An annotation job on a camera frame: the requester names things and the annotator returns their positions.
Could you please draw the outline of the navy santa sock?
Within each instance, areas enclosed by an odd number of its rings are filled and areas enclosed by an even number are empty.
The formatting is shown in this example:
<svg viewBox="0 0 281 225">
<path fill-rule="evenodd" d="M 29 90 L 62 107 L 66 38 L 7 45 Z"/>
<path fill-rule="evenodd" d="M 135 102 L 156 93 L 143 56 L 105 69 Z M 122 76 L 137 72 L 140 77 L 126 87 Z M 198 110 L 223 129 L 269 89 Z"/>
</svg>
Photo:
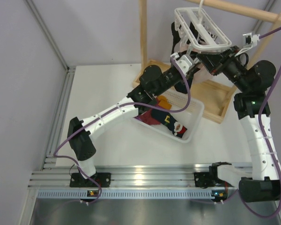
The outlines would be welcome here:
<svg viewBox="0 0 281 225">
<path fill-rule="evenodd" d="M 188 93 L 188 88 L 185 86 L 185 83 L 183 81 L 178 82 L 177 84 L 174 85 L 174 88 L 177 92 L 187 94 Z"/>
<path fill-rule="evenodd" d="M 187 131 L 187 128 L 177 121 L 169 112 L 153 109 L 151 111 L 151 117 L 166 126 L 167 129 L 178 138 L 182 138 Z"/>
</svg>

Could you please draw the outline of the white plastic clip hanger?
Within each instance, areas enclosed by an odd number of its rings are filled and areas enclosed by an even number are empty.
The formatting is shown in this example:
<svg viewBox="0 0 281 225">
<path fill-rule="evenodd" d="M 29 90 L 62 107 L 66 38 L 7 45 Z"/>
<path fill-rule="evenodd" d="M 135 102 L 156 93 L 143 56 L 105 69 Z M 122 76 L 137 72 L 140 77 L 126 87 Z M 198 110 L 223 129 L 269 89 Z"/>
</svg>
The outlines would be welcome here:
<svg viewBox="0 0 281 225">
<path fill-rule="evenodd" d="M 175 29 L 179 32 L 182 44 L 189 44 L 188 52 L 197 51 L 199 53 L 219 53 L 227 50 L 232 46 L 230 39 L 224 32 L 216 25 L 207 12 L 203 9 L 204 1 L 201 0 L 198 7 L 179 7 L 174 10 Z M 209 27 L 218 36 L 214 41 L 201 25 L 205 21 Z M 192 34 L 189 26 L 193 23 L 197 31 L 206 40 L 207 45 L 200 45 Z"/>
</svg>

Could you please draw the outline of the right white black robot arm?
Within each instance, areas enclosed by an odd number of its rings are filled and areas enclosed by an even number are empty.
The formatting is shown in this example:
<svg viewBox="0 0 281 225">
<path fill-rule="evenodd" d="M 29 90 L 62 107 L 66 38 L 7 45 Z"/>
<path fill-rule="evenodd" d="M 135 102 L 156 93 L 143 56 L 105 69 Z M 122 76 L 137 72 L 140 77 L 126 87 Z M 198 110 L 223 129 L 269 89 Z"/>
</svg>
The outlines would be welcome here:
<svg viewBox="0 0 281 225">
<path fill-rule="evenodd" d="M 227 182 L 238 188 L 246 203 L 277 201 L 281 198 L 281 165 L 274 148 L 271 112 L 266 99 L 266 90 L 274 82 L 276 68 L 267 60 L 247 68 L 240 55 L 236 46 L 221 53 L 196 55 L 210 74 L 224 74 L 240 90 L 233 103 L 252 162 L 251 174 L 236 169 L 231 163 L 213 163 L 209 167 L 209 180 L 215 186 Z"/>
</svg>

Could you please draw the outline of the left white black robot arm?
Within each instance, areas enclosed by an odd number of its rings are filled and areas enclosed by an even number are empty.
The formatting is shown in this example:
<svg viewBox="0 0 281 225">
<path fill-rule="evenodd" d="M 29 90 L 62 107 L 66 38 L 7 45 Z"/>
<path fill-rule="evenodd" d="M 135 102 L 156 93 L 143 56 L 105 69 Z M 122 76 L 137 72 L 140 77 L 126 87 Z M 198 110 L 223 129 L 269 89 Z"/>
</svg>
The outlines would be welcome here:
<svg viewBox="0 0 281 225">
<path fill-rule="evenodd" d="M 139 85 L 114 106 L 82 120 L 77 117 L 70 120 L 67 137 L 78 160 L 78 174 L 84 185 L 92 186 L 96 182 L 93 140 L 118 123 L 151 111 L 153 118 L 175 137 L 182 138 L 187 132 L 185 125 L 173 117 L 174 110 L 159 106 L 157 98 L 178 83 L 184 84 L 189 94 L 199 60 L 180 52 L 172 54 L 170 60 L 172 65 L 165 72 L 157 65 L 147 66 L 139 77 Z"/>
</svg>

